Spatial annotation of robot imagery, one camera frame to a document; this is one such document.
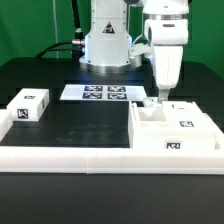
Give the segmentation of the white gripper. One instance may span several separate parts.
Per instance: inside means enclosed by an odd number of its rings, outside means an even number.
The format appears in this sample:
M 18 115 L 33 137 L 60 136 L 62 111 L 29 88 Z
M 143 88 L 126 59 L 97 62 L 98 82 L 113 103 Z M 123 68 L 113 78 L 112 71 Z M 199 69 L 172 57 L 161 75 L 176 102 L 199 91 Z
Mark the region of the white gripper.
M 168 100 L 171 88 L 175 88 L 180 75 L 183 56 L 182 46 L 155 46 L 151 64 L 156 85 L 160 89 L 158 101 Z

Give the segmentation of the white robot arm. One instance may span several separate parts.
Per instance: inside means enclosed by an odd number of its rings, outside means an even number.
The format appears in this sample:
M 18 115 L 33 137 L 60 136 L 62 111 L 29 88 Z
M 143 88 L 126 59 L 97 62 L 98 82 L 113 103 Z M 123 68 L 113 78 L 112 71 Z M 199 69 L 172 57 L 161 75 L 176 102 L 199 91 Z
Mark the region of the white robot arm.
M 188 42 L 189 0 L 91 0 L 91 28 L 80 65 L 118 73 L 150 60 L 158 100 L 168 99 Z

